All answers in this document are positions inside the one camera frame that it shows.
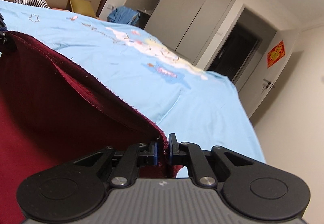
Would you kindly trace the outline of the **dark red long-sleeve sweater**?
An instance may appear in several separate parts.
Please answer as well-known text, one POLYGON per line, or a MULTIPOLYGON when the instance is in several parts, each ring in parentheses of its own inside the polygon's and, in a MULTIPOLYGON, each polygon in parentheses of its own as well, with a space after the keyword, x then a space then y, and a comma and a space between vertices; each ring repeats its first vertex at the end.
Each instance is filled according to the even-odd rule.
POLYGON ((16 191, 28 176, 111 146, 159 143, 141 177, 174 177, 167 139, 94 76, 30 35, 1 39, 1 223, 20 223, 16 191))

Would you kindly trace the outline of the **checkered pillow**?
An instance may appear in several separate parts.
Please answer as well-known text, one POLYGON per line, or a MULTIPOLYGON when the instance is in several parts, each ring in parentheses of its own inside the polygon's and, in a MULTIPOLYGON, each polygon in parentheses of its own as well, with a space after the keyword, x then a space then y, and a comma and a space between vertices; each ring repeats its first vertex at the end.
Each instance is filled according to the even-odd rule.
POLYGON ((50 9, 46 0, 14 0, 15 3, 27 6, 42 7, 50 9))

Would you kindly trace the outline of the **light blue cartoon bed quilt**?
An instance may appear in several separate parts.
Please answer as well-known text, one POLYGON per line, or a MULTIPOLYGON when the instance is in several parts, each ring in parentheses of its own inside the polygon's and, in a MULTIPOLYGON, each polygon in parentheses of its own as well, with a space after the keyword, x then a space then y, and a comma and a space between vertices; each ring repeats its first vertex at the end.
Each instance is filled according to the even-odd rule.
POLYGON ((163 132, 260 162, 260 143, 234 84, 171 52, 148 32, 68 11, 1 1, 11 31, 28 34, 92 74, 163 132))

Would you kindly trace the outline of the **mustard yellow pillow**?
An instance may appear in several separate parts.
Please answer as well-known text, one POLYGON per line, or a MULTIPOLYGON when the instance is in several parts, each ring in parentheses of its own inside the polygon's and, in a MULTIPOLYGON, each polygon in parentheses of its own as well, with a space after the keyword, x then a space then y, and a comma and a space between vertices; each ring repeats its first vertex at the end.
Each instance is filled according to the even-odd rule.
POLYGON ((67 9, 83 16, 97 17, 91 2, 88 0, 68 0, 67 9))

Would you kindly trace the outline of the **blue garment on chair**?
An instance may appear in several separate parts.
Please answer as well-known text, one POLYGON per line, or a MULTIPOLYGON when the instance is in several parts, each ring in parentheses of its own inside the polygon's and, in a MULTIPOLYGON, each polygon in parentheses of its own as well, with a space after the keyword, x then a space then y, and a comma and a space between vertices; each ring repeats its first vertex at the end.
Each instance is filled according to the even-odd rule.
POLYGON ((120 6, 114 9, 107 17, 107 21, 117 24, 135 26, 140 19, 140 13, 129 7, 120 6))

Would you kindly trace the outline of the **red fu door decoration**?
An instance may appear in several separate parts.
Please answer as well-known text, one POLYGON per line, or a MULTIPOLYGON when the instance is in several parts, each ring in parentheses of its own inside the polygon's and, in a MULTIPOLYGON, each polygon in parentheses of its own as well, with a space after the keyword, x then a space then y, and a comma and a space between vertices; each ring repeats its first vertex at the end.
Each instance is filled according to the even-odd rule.
POLYGON ((281 40, 275 47, 273 47, 267 54, 267 68, 270 68, 277 61, 285 56, 285 46, 281 40))

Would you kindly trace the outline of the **beige wardrobe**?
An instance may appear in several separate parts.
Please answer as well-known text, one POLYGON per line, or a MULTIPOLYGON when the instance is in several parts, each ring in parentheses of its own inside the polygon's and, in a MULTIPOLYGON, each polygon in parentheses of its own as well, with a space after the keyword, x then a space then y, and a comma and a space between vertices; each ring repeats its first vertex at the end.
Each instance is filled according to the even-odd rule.
POLYGON ((126 0, 140 26, 196 65, 236 0, 126 0))

